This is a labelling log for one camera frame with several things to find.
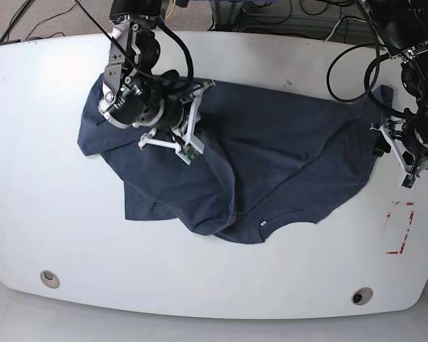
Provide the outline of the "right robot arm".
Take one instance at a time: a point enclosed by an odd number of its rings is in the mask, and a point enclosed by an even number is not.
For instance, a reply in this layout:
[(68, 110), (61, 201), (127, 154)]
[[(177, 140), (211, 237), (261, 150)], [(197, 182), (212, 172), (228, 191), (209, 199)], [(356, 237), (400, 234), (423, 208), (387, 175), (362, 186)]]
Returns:
[[(187, 46), (166, 26), (167, 8), (167, 1), (112, 4), (113, 34), (98, 111), (117, 128), (143, 126), (168, 133), (187, 126), (189, 109), (184, 100), (195, 88), (193, 60)], [(155, 28), (181, 48), (188, 68), (185, 78), (176, 70), (153, 74), (161, 54)]]

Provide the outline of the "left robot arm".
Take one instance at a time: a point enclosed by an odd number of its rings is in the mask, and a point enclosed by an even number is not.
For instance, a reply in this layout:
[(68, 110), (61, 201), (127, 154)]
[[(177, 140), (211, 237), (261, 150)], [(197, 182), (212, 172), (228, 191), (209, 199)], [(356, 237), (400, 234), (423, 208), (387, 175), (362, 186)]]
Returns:
[(390, 58), (401, 58), (401, 81), (417, 103), (403, 118), (399, 134), (407, 162), (428, 157), (428, 1), (359, 1), (358, 7), (384, 44)]

